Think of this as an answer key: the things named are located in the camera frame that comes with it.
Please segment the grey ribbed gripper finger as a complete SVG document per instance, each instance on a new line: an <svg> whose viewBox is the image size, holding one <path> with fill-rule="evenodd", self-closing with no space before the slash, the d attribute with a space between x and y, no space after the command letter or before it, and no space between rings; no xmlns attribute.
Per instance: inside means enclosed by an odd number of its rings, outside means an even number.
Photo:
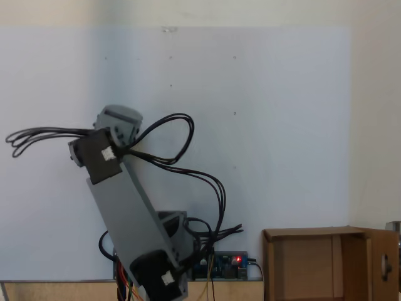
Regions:
<svg viewBox="0 0 401 301"><path fill-rule="evenodd" d="M128 123L142 123L143 121L140 112L123 105L107 105L102 110L102 114Z"/></svg>

